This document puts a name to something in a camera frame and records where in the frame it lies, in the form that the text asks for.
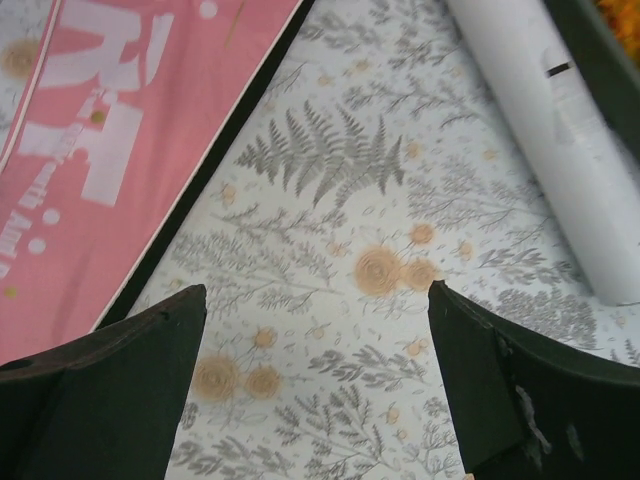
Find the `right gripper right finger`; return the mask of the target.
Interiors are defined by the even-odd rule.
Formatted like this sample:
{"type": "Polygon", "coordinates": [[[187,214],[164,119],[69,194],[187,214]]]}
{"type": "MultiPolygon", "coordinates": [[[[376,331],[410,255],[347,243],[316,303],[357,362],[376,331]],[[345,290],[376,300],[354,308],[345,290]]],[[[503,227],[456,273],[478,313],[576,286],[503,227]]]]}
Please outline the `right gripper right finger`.
{"type": "Polygon", "coordinates": [[[429,326],[477,479],[636,479],[639,371],[503,319],[436,281],[429,326]]]}

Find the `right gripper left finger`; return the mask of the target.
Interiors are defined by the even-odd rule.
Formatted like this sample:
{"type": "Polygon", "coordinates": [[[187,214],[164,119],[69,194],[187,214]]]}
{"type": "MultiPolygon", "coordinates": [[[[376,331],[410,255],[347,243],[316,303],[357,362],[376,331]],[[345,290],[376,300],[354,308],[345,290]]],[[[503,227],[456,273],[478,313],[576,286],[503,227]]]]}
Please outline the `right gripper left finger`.
{"type": "Polygon", "coordinates": [[[164,478],[206,316],[206,289],[193,285],[2,365],[2,478],[164,478]]]}

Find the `white shuttlecock tube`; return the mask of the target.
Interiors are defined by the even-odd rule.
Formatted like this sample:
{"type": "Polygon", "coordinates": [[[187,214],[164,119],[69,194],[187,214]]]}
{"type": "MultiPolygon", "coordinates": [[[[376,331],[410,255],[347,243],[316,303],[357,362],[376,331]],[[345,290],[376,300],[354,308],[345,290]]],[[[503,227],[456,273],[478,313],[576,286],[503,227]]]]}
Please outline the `white shuttlecock tube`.
{"type": "Polygon", "coordinates": [[[453,14],[595,295],[639,301],[639,175],[540,1],[453,14]]]}

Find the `pink racket cover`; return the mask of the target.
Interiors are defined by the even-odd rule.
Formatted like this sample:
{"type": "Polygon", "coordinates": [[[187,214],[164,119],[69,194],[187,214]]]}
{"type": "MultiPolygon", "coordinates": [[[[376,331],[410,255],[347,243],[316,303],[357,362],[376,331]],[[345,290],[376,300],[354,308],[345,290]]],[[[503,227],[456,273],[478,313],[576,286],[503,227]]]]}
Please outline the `pink racket cover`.
{"type": "Polygon", "coordinates": [[[1,359],[106,316],[306,1],[56,1],[1,153],[1,359]]]}

